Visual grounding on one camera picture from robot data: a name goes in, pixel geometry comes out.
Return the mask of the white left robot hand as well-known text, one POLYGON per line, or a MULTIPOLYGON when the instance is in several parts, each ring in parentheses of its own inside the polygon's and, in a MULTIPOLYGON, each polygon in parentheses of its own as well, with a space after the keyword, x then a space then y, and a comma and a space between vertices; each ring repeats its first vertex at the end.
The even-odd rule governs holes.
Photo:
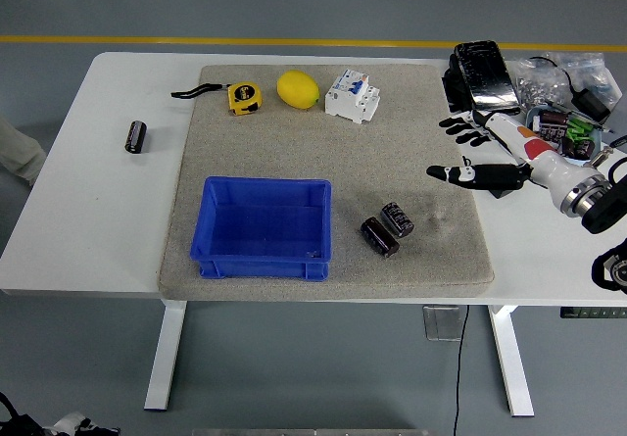
POLYGON ((80 412, 71 412, 56 423, 46 426, 45 430, 50 435, 70 436, 120 436, 119 428, 109 428, 98 425, 91 418, 80 412))

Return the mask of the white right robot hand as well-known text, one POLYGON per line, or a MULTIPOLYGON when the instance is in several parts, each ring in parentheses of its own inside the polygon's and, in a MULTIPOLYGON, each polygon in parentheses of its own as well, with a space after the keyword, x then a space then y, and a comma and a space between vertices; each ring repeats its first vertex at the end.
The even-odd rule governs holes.
POLYGON ((558 208, 572 193, 595 184, 600 177, 595 169, 566 161, 547 141, 507 114, 472 111, 464 119, 486 129, 518 163, 430 166, 428 175, 473 190, 517 190, 531 180, 550 191, 558 208))

